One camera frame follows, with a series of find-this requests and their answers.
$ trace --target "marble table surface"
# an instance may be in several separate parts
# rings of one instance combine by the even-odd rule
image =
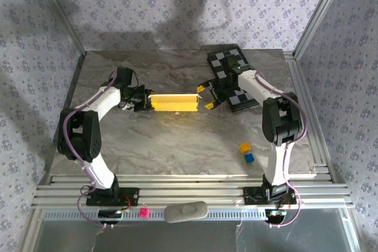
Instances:
[[[214,77],[206,61],[213,50],[89,51],[71,106],[83,103],[117,66],[135,70],[139,83],[155,93],[195,93]],[[282,50],[243,50],[247,61],[268,82],[291,91]],[[262,133],[262,108],[232,113],[227,103],[207,110],[209,91],[201,93],[198,112],[131,112],[113,108],[101,121],[102,156],[115,174],[248,174],[262,176],[269,142]],[[239,151],[249,142],[255,161],[246,164]],[[289,172],[308,174],[314,165],[307,139],[294,146]],[[51,175],[83,174],[78,164],[58,152]]]

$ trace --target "blue lego brick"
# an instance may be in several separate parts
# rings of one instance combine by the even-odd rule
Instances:
[[[244,159],[246,160],[246,163],[251,163],[255,161],[255,158],[253,157],[251,153],[244,155]]]

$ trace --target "floral wallpaper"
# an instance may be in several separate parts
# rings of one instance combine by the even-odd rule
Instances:
[[[45,0],[0,0],[0,251],[14,251],[78,54]]]
[[[334,0],[300,59],[332,162],[378,251],[378,0]]]
[[[293,50],[319,0],[60,0],[87,50]]]

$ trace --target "gray foam pad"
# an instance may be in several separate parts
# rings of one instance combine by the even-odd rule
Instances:
[[[164,218],[170,224],[199,220],[205,218],[207,214],[207,204],[203,201],[170,205],[164,209]]]

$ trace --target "pink cube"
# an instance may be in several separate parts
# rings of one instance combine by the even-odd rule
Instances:
[[[149,209],[147,209],[147,208],[140,208],[139,209],[139,217],[140,218],[149,218]]]

